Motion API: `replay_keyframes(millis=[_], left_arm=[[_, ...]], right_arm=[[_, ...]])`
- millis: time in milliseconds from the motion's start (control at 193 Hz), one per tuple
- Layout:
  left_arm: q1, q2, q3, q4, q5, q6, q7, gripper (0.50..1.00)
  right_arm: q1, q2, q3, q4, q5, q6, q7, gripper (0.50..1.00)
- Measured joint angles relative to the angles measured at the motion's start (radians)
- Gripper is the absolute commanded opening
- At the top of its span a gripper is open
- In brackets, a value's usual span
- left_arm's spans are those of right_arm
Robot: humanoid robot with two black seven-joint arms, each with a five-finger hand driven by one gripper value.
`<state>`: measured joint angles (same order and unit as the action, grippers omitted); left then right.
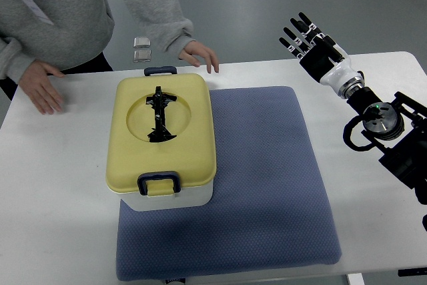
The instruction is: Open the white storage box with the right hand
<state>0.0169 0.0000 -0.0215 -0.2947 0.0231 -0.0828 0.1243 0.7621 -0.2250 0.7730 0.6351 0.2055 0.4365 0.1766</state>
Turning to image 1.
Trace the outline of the person's right hand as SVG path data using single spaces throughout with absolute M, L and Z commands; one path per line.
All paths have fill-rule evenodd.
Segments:
M 58 78 L 65 77 L 58 68 L 44 61 L 35 60 L 24 71 L 17 83 L 43 115 L 62 111 L 63 98 L 50 82 L 50 75 Z

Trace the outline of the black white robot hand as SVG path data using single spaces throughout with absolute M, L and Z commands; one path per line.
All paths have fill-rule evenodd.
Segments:
M 298 16 L 298 20 L 292 18 L 290 22 L 300 34 L 284 27 L 290 39 L 281 37 L 280 43 L 299 60 L 311 78 L 330 86 L 342 99 L 350 98 L 365 86 L 363 73 L 352 68 L 349 55 L 310 18 L 302 12 Z

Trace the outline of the person's left hand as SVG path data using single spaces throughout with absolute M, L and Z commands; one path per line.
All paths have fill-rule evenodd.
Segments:
M 194 67 L 200 67 L 201 62 L 197 57 L 204 60 L 208 73 L 220 72 L 220 62 L 216 53 L 199 41 L 190 41 L 178 55 L 180 60 L 184 60 Z

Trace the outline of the grey sleeve right forearm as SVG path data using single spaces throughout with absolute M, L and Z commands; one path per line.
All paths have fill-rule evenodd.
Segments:
M 34 61 L 35 57 L 26 53 L 18 40 L 1 38 L 1 79 L 8 77 L 18 83 Z

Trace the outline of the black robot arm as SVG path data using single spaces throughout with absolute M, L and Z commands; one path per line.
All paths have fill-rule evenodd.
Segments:
M 426 205 L 426 107 L 396 92 L 383 102 L 369 87 L 347 96 L 357 112 L 343 130 L 344 143 L 356 152 L 378 148 L 379 162 Z

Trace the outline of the grey sleeve left forearm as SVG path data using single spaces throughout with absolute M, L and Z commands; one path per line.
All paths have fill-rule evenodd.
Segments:
M 193 24 L 178 0 L 124 0 L 129 12 L 158 49 L 178 57 L 193 41 Z

